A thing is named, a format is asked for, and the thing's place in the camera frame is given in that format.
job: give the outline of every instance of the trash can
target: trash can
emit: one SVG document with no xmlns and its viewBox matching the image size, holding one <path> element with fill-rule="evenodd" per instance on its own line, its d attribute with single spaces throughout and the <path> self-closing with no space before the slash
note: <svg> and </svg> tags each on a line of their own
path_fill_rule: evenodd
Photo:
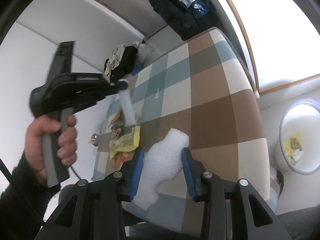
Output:
<svg viewBox="0 0 320 240">
<path fill-rule="evenodd" d="M 301 99 L 287 109 L 280 123 L 275 158 L 285 171 L 310 175 L 320 169 L 320 103 Z"/>
</svg>

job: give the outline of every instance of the blue gripper pad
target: blue gripper pad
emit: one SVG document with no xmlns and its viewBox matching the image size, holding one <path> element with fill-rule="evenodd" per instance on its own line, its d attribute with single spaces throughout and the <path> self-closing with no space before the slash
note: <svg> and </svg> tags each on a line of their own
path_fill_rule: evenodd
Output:
<svg viewBox="0 0 320 240">
<path fill-rule="evenodd" d="M 136 160 L 136 163 L 131 175 L 130 192 L 129 192 L 130 201 L 132 201 L 133 198 L 136 196 L 138 187 L 139 187 L 140 177 L 141 177 L 142 168 L 143 168 L 143 158 L 144 158 L 143 148 L 138 147 L 134 154 L 138 154 L 138 158 Z"/>
<path fill-rule="evenodd" d="M 192 174 L 191 167 L 187 158 L 187 154 L 190 154 L 188 148 L 183 148 L 181 152 L 181 161 L 183 166 L 183 173 L 186 179 L 186 184 L 188 187 L 189 196 L 192 198 L 193 201 L 196 199 L 196 184 L 195 178 Z"/>
</svg>

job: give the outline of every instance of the silver bolt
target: silver bolt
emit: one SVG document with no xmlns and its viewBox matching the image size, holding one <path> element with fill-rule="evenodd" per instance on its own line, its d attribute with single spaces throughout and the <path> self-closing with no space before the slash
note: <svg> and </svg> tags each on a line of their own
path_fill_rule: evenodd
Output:
<svg viewBox="0 0 320 240">
<path fill-rule="evenodd" d="M 78 186 L 84 186 L 85 184 L 87 184 L 87 181 L 85 179 L 81 179 L 77 182 Z"/>
<path fill-rule="evenodd" d="M 115 178 L 120 178 L 120 177 L 122 176 L 122 172 L 121 172 L 121 171 L 116 171 L 116 172 L 113 174 L 113 176 L 114 176 Z"/>
<path fill-rule="evenodd" d="M 242 185 L 242 186 L 247 186 L 249 184 L 249 182 L 246 180 L 246 179 L 241 179 L 239 181 L 239 183 Z"/>
<path fill-rule="evenodd" d="M 203 173 L 203 176 L 206 177 L 206 178 L 211 178 L 212 177 L 212 173 L 210 171 L 205 171 Z"/>
</svg>

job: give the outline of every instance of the hand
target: hand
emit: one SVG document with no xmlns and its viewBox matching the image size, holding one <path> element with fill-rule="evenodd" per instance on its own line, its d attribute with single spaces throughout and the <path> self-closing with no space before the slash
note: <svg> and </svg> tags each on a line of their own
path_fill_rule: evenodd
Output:
<svg viewBox="0 0 320 240">
<path fill-rule="evenodd" d="M 60 149 L 57 152 L 57 156 L 65 166 L 72 165 L 77 160 L 77 143 L 75 141 L 77 131 L 74 127 L 76 125 L 76 118 L 73 115 L 70 115 L 67 122 L 69 127 L 58 138 Z M 46 186 L 47 172 L 44 166 L 41 136 L 44 133 L 55 133 L 60 129 L 61 123 L 50 119 L 47 115 L 42 115 L 36 118 L 28 126 L 26 132 L 24 154 L 30 168 L 34 171 L 37 180 L 43 186 Z"/>
</svg>

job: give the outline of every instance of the tablecloth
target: tablecloth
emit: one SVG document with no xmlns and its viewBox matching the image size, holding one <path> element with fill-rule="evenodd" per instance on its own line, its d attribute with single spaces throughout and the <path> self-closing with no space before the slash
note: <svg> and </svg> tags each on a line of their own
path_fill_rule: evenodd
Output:
<svg viewBox="0 0 320 240">
<path fill-rule="evenodd" d="M 216 28 L 180 44 L 129 79 L 134 108 L 141 110 L 140 146 L 148 152 L 170 128 L 177 128 L 189 135 L 191 154 L 206 170 L 226 180 L 246 178 L 268 200 L 267 141 L 250 78 L 228 39 Z M 120 101 L 118 95 L 111 97 L 94 180 L 115 171 L 108 156 L 108 127 Z M 123 203 L 123 208 L 172 231 L 200 234 L 203 203 L 194 203 L 188 196 L 183 172 L 159 187 L 159 200 L 148 211 L 134 203 Z"/>
</svg>

